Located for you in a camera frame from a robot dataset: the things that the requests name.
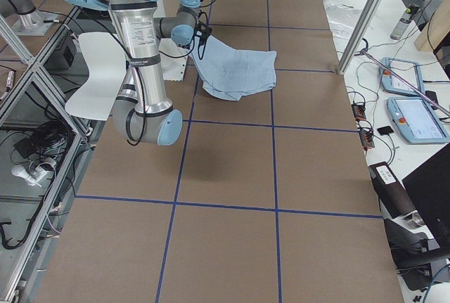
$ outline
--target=black cable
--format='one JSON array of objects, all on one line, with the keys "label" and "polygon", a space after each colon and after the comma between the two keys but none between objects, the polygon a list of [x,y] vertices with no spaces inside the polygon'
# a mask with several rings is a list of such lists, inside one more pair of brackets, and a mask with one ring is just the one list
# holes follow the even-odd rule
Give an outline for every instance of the black cable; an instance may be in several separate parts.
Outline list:
[{"label": "black cable", "polygon": [[388,165],[392,164],[395,160],[395,153],[397,152],[397,149],[395,148],[395,144],[394,144],[394,140],[392,139],[390,134],[387,134],[388,138],[391,140],[391,144],[392,144],[392,151],[394,152],[392,154],[392,159],[391,161],[388,163]]},{"label": "black cable", "polygon": [[0,142],[0,147],[1,147],[1,146],[2,146],[2,145],[10,138],[10,137],[12,137],[14,134],[24,134],[24,135],[30,137],[30,135],[27,134],[27,133],[25,133],[25,132],[21,132],[21,131],[13,132],[13,133],[9,134],[8,136],[6,136],[6,138],[3,139],[3,140]]},{"label": "black cable", "polygon": [[82,26],[73,17],[70,17],[69,15],[66,15],[64,13],[57,13],[55,11],[42,10],[42,9],[39,9],[39,11],[42,11],[44,13],[55,13],[56,15],[65,16],[65,17],[69,18],[71,21],[73,21],[73,23],[76,24],[76,26],[78,26],[78,28],[81,30],[82,33],[85,33],[85,31],[83,30]]},{"label": "black cable", "polygon": [[17,72],[17,70],[14,70],[13,68],[11,68],[11,67],[9,67],[9,66],[5,66],[5,65],[2,65],[2,64],[0,64],[0,66],[1,66],[1,67],[4,67],[5,69],[9,69],[9,70],[11,70],[11,71]]},{"label": "black cable", "polygon": [[423,80],[427,84],[450,84],[450,80]]},{"label": "black cable", "polygon": [[39,104],[37,101],[35,101],[33,99],[33,97],[31,97],[31,95],[26,91],[25,95],[38,107],[41,108],[42,110],[44,110],[44,112],[47,112],[48,114],[50,114],[52,117],[54,118],[58,118],[56,117],[52,112],[50,112],[49,110],[47,110],[47,108],[45,108],[44,106],[42,106],[41,104]]},{"label": "black cable", "polygon": [[81,9],[79,7],[79,10],[81,11],[81,13],[83,15],[85,15],[88,19],[92,20],[93,22],[95,22],[96,24],[100,25],[104,30],[106,30],[106,32],[108,34],[111,35],[111,37],[120,45],[120,47],[122,48],[122,50],[126,53],[126,55],[128,56],[128,58],[133,59],[133,56],[130,54],[130,52],[128,51],[128,49],[124,46],[124,44],[122,44],[120,42],[120,40],[100,21],[96,20],[95,18],[92,18],[91,16],[89,16],[87,13],[85,13],[83,11],[83,9]]},{"label": "black cable", "polygon": [[73,91],[76,91],[76,90],[78,90],[79,88],[80,88],[80,86],[77,86],[77,87],[74,87],[73,89],[70,89],[70,90],[64,91],[63,93],[64,93],[64,94],[68,94],[68,93],[70,93],[70,92],[73,92]]},{"label": "black cable", "polygon": [[127,143],[131,146],[137,146],[138,144],[140,144],[144,133],[146,132],[146,127],[147,127],[147,117],[146,117],[146,96],[144,94],[144,85],[143,85],[143,79],[141,76],[141,71],[139,70],[138,67],[135,67],[136,69],[136,73],[138,75],[138,81],[139,81],[139,85],[141,85],[141,91],[142,91],[142,104],[143,104],[143,115],[142,115],[142,127],[141,127],[141,134],[139,135],[139,138],[137,141],[135,142],[131,142],[130,140],[127,140]]},{"label": "black cable", "polygon": [[189,55],[192,53],[192,51],[193,51],[194,48],[195,48],[195,35],[192,36],[191,43],[193,43],[193,44],[192,44],[192,48],[189,50],[189,52],[188,52],[186,55],[182,55],[182,56],[171,56],[171,55],[168,55],[167,53],[165,53],[164,51],[161,51],[161,50],[160,50],[160,53],[163,54],[163,55],[166,56],[166,57],[173,58],[173,59],[178,59],[178,58],[187,57],[187,56],[189,56]]},{"label": "black cable", "polygon": [[200,8],[207,8],[208,6],[211,6],[212,4],[214,4],[215,1],[217,1],[217,0],[212,0],[212,1],[209,2],[206,6],[200,6]]},{"label": "black cable", "polygon": [[378,140],[380,140],[382,143],[384,143],[384,144],[386,145],[387,148],[389,148],[389,153],[390,153],[390,155],[389,155],[389,160],[387,161],[387,164],[390,165],[390,164],[392,163],[392,157],[394,156],[394,153],[393,153],[393,151],[392,151],[392,149],[391,149],[391,146],[389,146],[389,144],[388,144],[386,141],[382,140],[382,139],[381,139],[379,136],[377,136],[376,134],[374,134],[373,136],[374,136],[375,138],[377,138]]},{"label": "black cable", "polygon": [[[81,13],[83,15],[85,15],[87,18],[89,18],[90,20],[94,21],[95,23],[97,23],[98,25],[100,25],[103,29],[105,29],[108,34],[111,35],[111,37],[120,45],[120,47],[122,48],[122,50],[126,53],[126,55],[128,56],[129,59],[133,59],[133,56],[130,54],[130,52],[128,51],[128,49],[125,47],[124,44],[122,44],[120,42],[120,40],[102,23],[99,22],[98,20],[92,18],[91,16],[89,16],[87,13],[85,13],[82,9],[80,9]],[[135,141],[134,143],[132,143],[130,140],[127,140],[127,143],[130,144],[131,146],[137,146],[138,144],[140,144],[143,135],[146,131],[146,125],[147,125],[147,117],[146,117],[146,93],[145,93],[145,89],[144,89],[144,83],[143,83],[143,78],[141,75],[141,71],[139,70],[139,67],[135,67],[136,69],[136,73],[138,76],[138,81],[139,81],[139,85],[141,86],[141,93],[142,93],[142,108],[143,108],[143,119],[142,119],[142,129],[141,129],[141,134],[139,135],[139,138],[137,141]]]},{"label": "black cable", "polygon": [[72,84],[77,85],[77,86],[81,86],[82,85],[82,84],[78,84],[77,82],[74,82],[71,79],[68,79],[67,77],[65,77],[63,75],[59,75],[59,74],[56,74],[56,73],[51,73],[50,75],[60,77],[60,78],[62,78],[64,80],[66,80],[67,82],[72,83]]},{"label": "black cable", "polygon": [[[430,0],[430,1],[427,3],[427,5],[422,9],[422,11],[420,12],[419,17],[417,18],[417,21],[419,21],[419,20],[422,18],[423,13],[425,12],[425,9],[430,5],[431,1],[432,1],[432,0]],[[416,29],[416,30],[411,30],[411,31],[408,33],[408,35],[407,35],[405,38],[403,38],[403,39],[399,39],[398,41],[396,41],[396,42],[394,42],[394,43],[383,43],[383,44],[378,44],[378,45],[372,45],[372,46],[370,47],[370,49],[371,49],[371,48],[378,47],[378,46],[383,46],[383,45],[395,45],[395,44],[400,43],[401,41],[406,41],[408,38],[412,37],[417,31],[418,31],[418,29]],[[394,57],[398,54],[398,52],[400,51],[400,49],[403,48],[403,46],[405,45],[405,43],[406,43],[406,42],[404,42],[404,43],[400,46],[400,48],[399,48],[399,49],[397,50],[397,52],[395,53]]]}]

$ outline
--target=brown cardboard surface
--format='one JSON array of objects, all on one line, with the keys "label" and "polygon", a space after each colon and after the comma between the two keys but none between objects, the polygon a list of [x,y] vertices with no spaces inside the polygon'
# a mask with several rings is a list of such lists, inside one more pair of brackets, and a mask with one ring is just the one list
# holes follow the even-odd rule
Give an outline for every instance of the brown cardboard surface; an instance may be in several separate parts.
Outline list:
[{"label": "brown cardboard surface", "polygon": [[[213,35],[237,49],[278,51],[279,69],[331,71],[329,31],[288,29],[326,25],[321,0],[300,1],[270,0],[268,18],[267,0],[218,0]],[[179,0],[165,3],[174,15]],[[310,7],[315,26],[303,16]],[[269,34],[269,20],[285,29],[270,25]],[[171,147],[132,148],[108,121],[79,194],[115,199],[76,200],[37,303],[154,302],[159,282],[157,303],[277,303],[279,294],[287,303],[400,302],[383,221],[351,217],[379,211],[342,78],[277,75],[272,92],[233,103],[209,97],[188,67],[183,83],[166,83],[187,120]]]},{"label": "brown cardboard surface", "polygon": [[276,76],[276,125],[356,129],[343,76],[294,71],[277,71]]},{"label": "brown cardboard surface", "polygon": [[357,133],[276,129],[275,136],[280,208],[380,215]]},{"label": "brown cardboard surface", "polygon": [[171,210],[76,200],[34,303],[153,301]]},{"label": "brown cardboard surface", "polygon": [[283,302],[401,303],[381,219],[280,214]]},{"label": "brown cardboard surface", "polygon": [[329,30],[322,0],[269,0],[269,18],[271,27]]},{"label": "brown cardboard surface", "polygon": [[79,194],[119,198],[172,200],[180,169],[186,125],[170,147],[133,147],[109,119],[98,142]]},{"label": "brown cardboard surface", "polygon": [[267,26],[267,0],[217,0],[212,8],[212,24]]},{"label": "brown cardboard surface", "polygon": [[244,96],[239,101],[223,101],[211,96],[199,83],[193,119],[213,122],[271,124],[270,91]]},{"label": "brown cardboard surface", "polygon": [[338,66],[330,31],[271,28],[270,40],[278,52],[277,69],[333,71]]},{"label": "brown cardboard surface", "polygon": [[219,41],[238,50],[269,50],[269,33],[265,27],[213,25],[212,34]]},{"label": "brown cardboard surface", "polygon": [[161,303],[278,301],[274,213],[179,207]]},{"label": "brown cardboard surface", "polygon": [[271,129],[191,124],[179,200],[273,207]]}]

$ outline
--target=metal pole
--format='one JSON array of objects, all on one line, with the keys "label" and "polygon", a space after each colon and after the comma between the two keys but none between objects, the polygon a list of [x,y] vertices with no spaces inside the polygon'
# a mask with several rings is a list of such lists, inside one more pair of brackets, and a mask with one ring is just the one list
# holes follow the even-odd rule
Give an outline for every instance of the metal pole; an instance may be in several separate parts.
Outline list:
[{"label": "metal pole", "polygon": [[356,51],[357,46],[361,42],[366,30],[372,20],[373,14],[376,12],[378,6],[380,5],[381,0],[367,0],[366,5],[364,6],[363,12],[361,13],[361,17],[358,19],[358,23],[354,28],[352,36],[350,37],[349,43],[342,54],[341,60],[337,67],[336,72],[339,75],[343,75],[345,70],[349,67],[350,61],[353,58],[354,52]]},{"label": "metal pole", "polygon": [[377,63],[380,67],[382,67],[383,69],[391,72],[391,75],[396,77],[398,80],[400,80],[400,82],[404,83],[405,85],[407,85],[410,89],[412,89],[414,92],[416,92],[420,97],[422,97],[423,99],[425,99],[428,103],[430,103],[431,105],[435,106],[438,110],[442,111],[447,117],[450,117],[450,112],[448,110],[446,110],[445,108],[443,108],[441,105],[439,105],[438,103],[432,101],[431,99],[429,99],[421,90],[417,89],[414,85],[412,85],[410,82],[408,82],[407,80],[405,80],[404,78],[402,78],[400,75],[398,75],[396,72],[394,72],[390,67],[384,65],[383,63],[381,63],[379,60],[377,60],[375,57],[373,57],[372,55],[370,55],[367,50],[363,50],[361,51],[362,54],[364,54],[368,59],[372,60],[374,63]]},{"label": "metal pole", "polygon": [[33,63],[33,55],[22,43],[20,38],[15,35],[2,15],[0,15],[0,36],[3,36],[6,43],[9,44],[24,64],[30,65]]}]

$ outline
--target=folded towel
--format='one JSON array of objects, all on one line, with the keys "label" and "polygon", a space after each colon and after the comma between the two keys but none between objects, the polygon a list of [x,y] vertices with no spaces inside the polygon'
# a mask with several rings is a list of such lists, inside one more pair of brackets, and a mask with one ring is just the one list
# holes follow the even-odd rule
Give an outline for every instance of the folded towel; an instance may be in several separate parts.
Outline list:
[{"label": "folded towel", "polygon": [[241,96],[275,87],[276,51],[236,50],[210,36],[202,60],[199,52],[203,52],[203,46],[190,56],[203,80],[203,89],[216,98],[239,101]]}]

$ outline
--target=robotic arm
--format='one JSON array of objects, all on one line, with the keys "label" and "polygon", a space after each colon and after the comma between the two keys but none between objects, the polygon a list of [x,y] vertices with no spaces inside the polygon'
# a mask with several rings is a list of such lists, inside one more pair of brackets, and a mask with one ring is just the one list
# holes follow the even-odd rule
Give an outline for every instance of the robotic arm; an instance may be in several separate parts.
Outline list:
[{"label": "robotic arm", "polygon": [[44,16],[32,0],[0,0],[0,15],[7,18],[15,13],[19,16],[23,29],[35,29],[44,24]]},{"label": "robotic arm", "polygon": [[154,18],[158,0],[66,0],[76,6],[109,11],[130,67],[112,109],[115,126],[130,141],[172,145],[183,122],[166,96],[159,40],[171,37],[188,46],[198,26],[202,0],[180,0],[176,17]]}]

